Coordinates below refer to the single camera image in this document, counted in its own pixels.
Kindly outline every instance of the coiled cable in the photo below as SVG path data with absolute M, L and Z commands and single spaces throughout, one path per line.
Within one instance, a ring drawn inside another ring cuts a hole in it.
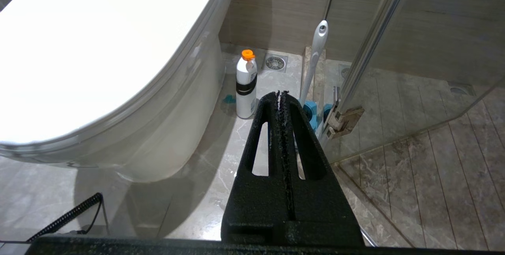
M 37 237 L 42 236 L 47 233 L 54 233 L 58 231 L 60 228 L 68 224 L 70 221 L 74 220 L 76 217 L 81 215 L 83 212 L 88 210 L 90 207 L 94 206 L 95 204 L 99 204 L 98 209 L 96 209 L 96 214 L 93 218 L 92 223 L 90 226 L 87 228 L 87 230 L 79 230 L 77 233 L 78 234 L 86 234 L 90 231 L 90 229 L 93 227 L 93 224 L 96 220 L 96 217 L 98 216 L 98 213 L 100 211 L 100 207 L 103 204 L 103 195 L 101 193 L 96 193 L 90 198 L 88 198 L 86 201 L 83 201 L 79 205 L 77 205 L 75 208 L 73 208 L 70 212 L 65 213 L 65 215 L 62 215 L 56 221 L 53 221 L 50 223 L 48 226 L 37 232 L 35 235 L 30 237 L 29 240 L 26 242 L 32 242 L 35 240 Z

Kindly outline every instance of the white bottle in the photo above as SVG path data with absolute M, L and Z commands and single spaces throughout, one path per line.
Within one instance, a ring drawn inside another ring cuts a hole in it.
M 246 119 L 256 111 L 256 77 L 258 66 L 251 50 L 243 50 L 237 63 L 237 116 Z

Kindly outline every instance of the white toilet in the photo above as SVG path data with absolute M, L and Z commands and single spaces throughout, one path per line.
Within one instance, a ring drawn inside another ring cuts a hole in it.
M 191 157 L 224 77 L 231 0 L 13 0 L 0 12 L 0 156 L 152 182 Z

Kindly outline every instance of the glass shower door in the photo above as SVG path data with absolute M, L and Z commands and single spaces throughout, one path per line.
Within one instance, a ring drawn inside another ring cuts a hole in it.
M 339 113 L 364 108 L 350 134 L 329 141 L 329 160 L 457 118 L 493 89 L 505 77 L 504 2 L 382 0 L 352 62 L 327 46 L 325 101 L 339 86 Z

